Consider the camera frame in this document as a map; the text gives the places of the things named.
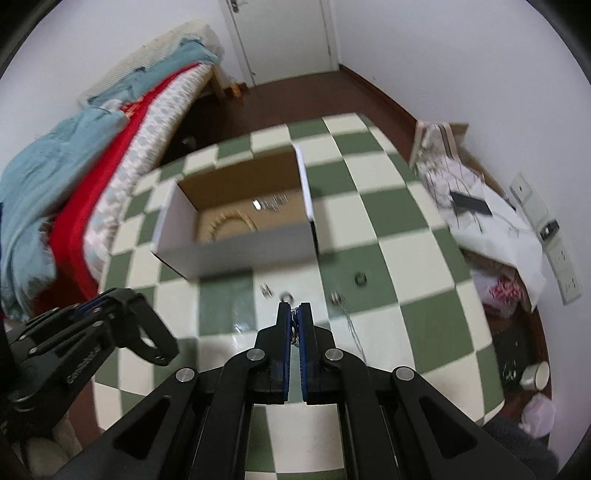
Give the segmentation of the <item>small silver earring studs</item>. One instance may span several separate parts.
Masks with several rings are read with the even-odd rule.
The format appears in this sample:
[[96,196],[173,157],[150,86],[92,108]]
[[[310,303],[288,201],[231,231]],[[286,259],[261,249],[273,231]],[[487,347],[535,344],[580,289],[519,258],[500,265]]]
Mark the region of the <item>small silver earring studs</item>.
[[263,296],[264,297],[271,297],[273,296],[273,291],[270,290],[270,287],[267,286],[266,284],[263,284],[262,287],[260,287],[260,289],[262,290]]

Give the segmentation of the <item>red bed sheet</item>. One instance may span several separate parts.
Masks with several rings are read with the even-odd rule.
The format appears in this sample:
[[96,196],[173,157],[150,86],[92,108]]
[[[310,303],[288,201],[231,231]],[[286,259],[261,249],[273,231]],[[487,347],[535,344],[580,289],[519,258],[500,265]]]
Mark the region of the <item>red bed sheet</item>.
[[119,165],[129,157],[126,151],[133,140],[147,129],[150,105],[177,76],[193,72],[197,66],[194,62],[172,71],[138,100],[126,101],[119,108],[124,115],[123,127],[99,150],[91,168],[75,183],[75,189],[58,204],[55,215],[44,226],[47,238],[43,246],[53,261],[54,276],[40,284],[31,304],[33,313],[39,313],[42,307],[50,304],[89,299],[96,293],[102,267],[93,266],[92,262],[102,262],[106,255],[112,220],[101,222],[97,227],[99,233],[94,235],[90,231],[91,216]]

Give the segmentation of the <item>green white checkered tablecloth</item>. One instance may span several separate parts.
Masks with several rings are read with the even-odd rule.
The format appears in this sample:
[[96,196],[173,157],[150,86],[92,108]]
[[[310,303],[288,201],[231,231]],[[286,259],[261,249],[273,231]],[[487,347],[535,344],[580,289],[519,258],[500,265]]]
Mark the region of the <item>green white checkered tablecloth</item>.
[[[173,182],[285,145],[304,156],[318,259],[187,281],[151,253]],[[178,339],[176,367],[211,369],[252,347],[287,295],[310,303],[341,349],[382,370],[416,368],[478,423],[504,403],[490,330],[456,242],[394,145],[358,114],[276,126],[144,175],[125,204],[103,284],[144,294]],[[263,284],[273,296],[263,296]]]

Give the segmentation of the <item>white cup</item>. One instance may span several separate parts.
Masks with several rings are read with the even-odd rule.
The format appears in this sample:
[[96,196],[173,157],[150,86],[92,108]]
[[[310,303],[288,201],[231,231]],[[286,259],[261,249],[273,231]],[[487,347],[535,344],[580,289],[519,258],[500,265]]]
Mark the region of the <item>white cup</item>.
[[547,361],[542,361],[525,368],[520,386],[526,391],[542,391],[550,381],[550,365]]

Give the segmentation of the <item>white red plastic bag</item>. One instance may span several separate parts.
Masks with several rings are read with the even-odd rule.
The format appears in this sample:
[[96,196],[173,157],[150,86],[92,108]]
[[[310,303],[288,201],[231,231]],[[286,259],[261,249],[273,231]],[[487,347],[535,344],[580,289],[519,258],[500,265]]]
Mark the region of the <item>white red plastic bag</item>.
[[473,281],[486,311],[503,318],[512,316],[523,299],[521,286],[504,275],[472,270]]

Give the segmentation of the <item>blue blanket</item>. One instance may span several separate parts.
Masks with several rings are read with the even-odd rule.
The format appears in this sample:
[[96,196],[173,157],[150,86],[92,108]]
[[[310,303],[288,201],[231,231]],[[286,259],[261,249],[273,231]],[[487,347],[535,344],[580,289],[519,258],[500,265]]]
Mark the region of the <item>blue blanket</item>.
[[47,245],[51,217],[128,123],[121,105],[138,100],[169,75],[221,57],[204,40],[182,35],[152,57],[137,51],[85,95],[78,113],[19,152],[1,175],[1,307],[26,321],[34,300],[56,278]]

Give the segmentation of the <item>white patterned cloth pile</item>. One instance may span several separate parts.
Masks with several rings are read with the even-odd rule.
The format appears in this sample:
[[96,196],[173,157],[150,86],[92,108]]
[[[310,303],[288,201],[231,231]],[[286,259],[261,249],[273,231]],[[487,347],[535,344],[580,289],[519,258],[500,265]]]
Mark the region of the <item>white patterned cloth pile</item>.
[[419,121],[409,165],[448,224],[483,305],[504,317],[518,306],[535,310],[546,283],[538,236],[463,161],[452,126]]

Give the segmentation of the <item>white cardboard box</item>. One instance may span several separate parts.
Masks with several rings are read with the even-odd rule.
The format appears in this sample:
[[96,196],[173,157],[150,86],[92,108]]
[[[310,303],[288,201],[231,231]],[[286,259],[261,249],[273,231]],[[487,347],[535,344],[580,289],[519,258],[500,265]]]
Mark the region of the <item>white cardboard box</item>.
[[317,229],[301,150],[287,145],[173,182],[150,250],[187,280],[314,258]]

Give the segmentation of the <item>black smartphone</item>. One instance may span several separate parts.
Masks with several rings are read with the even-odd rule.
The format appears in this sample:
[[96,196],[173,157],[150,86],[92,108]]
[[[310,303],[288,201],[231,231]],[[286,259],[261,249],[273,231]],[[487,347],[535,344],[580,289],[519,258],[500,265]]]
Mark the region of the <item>black smartphone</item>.
[[476,198],[470,195],[465,195],[460,192],[450,192],[452,204],[458,211],[468,211],[478,213],[485,216],[492,216],[493,212],[487,202],[483,199]]

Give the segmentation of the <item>black charger plug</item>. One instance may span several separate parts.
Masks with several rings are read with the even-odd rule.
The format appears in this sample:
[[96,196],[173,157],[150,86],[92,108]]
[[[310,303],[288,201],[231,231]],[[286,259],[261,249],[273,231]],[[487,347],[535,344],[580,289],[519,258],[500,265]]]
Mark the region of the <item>black charger plug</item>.
[[549,221],[545,226],[541,228],[539,231],[540,239],[543,242],[550,241],[556,233],[560,230],[560,226],[557,220]]

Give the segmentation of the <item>checkered mattress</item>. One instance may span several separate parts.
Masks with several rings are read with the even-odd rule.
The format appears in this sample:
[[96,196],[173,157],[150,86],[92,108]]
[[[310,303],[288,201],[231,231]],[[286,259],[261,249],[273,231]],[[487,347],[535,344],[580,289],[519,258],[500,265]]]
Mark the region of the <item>checkered mattress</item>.
[[82,258],[90,278],[99,281],[128,196],[140,178],[162,158],[188,109],[211,80],[214,66],[191,65],[164,79],[134,106],[131,138],[123,142],[115,170],[93,207],[82,236]]

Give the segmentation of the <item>orange bottle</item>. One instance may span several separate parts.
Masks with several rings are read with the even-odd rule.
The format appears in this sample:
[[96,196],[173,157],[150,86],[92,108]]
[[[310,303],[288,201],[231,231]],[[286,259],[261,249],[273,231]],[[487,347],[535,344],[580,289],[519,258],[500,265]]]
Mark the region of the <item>orange bottle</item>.
[[232,95],[235,98],[242,97],[242,89],[240,89],[240,85],[238,83],[233,83],[231,85]]

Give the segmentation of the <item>white door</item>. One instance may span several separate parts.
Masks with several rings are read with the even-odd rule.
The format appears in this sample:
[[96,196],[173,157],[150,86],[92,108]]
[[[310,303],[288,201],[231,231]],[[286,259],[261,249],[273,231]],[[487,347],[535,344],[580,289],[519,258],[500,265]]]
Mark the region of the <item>white door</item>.
[[338,68],[330,2],[222,1],[221,9],[250,87]]

